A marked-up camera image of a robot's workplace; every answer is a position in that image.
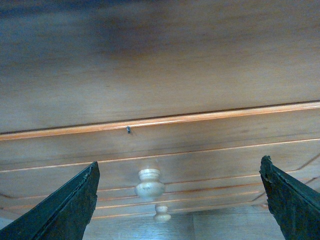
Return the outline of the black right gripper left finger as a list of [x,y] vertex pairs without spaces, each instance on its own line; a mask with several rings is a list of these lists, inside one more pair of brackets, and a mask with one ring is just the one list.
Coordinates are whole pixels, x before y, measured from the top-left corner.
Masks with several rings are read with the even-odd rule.
[[97,203],[93,162],[30,211],[1,229],[2,240],[81,240]]

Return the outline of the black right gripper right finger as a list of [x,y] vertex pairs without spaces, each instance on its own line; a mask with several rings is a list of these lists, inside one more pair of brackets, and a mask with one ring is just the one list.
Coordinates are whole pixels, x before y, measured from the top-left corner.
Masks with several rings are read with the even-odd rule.
[[320,238],[320,194],[273,165],[270,156],[261,159],[260,176],[268,209],[286,240]]

